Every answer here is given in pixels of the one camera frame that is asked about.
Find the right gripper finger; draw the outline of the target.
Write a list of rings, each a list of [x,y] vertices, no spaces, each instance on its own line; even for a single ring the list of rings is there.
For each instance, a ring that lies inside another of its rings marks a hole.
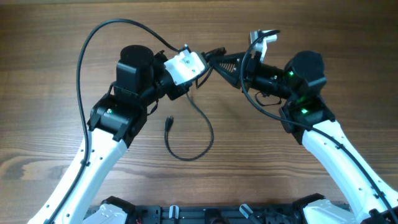
[[[217,49],[213,49],[211,51],[208,52],[204,52],[203,53],[203,58],[205,60],[209,60],[212,57],[217,57],[217,56],[222,56],[226,53],[226,49],[224,47],[220,47]]]
[[[231,86],[241,88],[240,69],[244,52],[220,55],[210,59],[210,65],[218,72]]]

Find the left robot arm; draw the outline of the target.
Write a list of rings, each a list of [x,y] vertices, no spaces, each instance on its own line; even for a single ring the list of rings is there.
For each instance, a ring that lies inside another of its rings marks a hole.
[[[30,223],[83,223],[106,176],[145,125],[148,106],[164,96],[182,96],[206,68],[188,46],[171,59],[142,45],[123,48],[116,81],[91,109],[75,158]]]

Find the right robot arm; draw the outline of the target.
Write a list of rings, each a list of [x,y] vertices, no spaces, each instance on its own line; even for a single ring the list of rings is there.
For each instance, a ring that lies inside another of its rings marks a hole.
[[[318,159],[357,223],[397,223],[397,191],[361,157],[321,96],[326,77],[319,53],[299,52],[283,69],[264,64],[250,50],[228,55],[220,48],[204,56],[250,104],[280,121],[285,132]]]

